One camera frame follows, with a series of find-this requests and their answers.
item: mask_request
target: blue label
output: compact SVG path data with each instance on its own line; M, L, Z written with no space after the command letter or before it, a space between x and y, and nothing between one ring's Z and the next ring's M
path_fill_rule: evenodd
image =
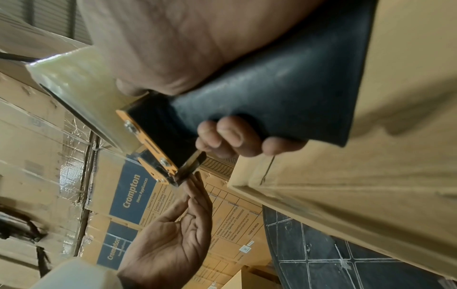
M139 224L155 185L156 180L144 167L125 160L109 214Z
M125 251L137 234L138 231L135 229L111 222L97 264L115 270L119 269Z

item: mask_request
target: white sticker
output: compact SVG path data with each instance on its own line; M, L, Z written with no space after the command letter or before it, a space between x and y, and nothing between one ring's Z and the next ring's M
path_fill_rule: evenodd
M243 253L248 253L249 251L251 251L251 247L243 245L241 248L239 248L239 250Z

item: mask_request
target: palm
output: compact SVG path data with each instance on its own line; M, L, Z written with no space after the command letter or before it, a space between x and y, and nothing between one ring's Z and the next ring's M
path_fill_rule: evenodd
M144 287L181 288L200 268L210 243L211 202L203 185L187 181L185 198L141 232L127 250L119 274ZM187 213L180 221L175 220Z

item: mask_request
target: open cardboard box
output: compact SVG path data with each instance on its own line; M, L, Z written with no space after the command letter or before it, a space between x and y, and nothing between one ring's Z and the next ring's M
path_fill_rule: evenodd
M381 0L349 142L240 158L229 186L457 279L457 2Z

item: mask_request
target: crompton logo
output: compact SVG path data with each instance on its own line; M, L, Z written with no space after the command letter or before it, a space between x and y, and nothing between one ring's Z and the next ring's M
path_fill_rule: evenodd
M138 181L139 181L139 175L135 175L133 177L132 183L130 184L130 190L129 190L129 193L127 194L127 198L126 198L126 200L125 200L125 202L123 204L123 206L125 208L130 208L130 204L131 204L131 202L133 200L133 196L137 192Z
M108 260L113 260L114 255L116 255L116 250L118 249L120 239L116 238L113 243L113 248L111 249L111 252L108 255Z

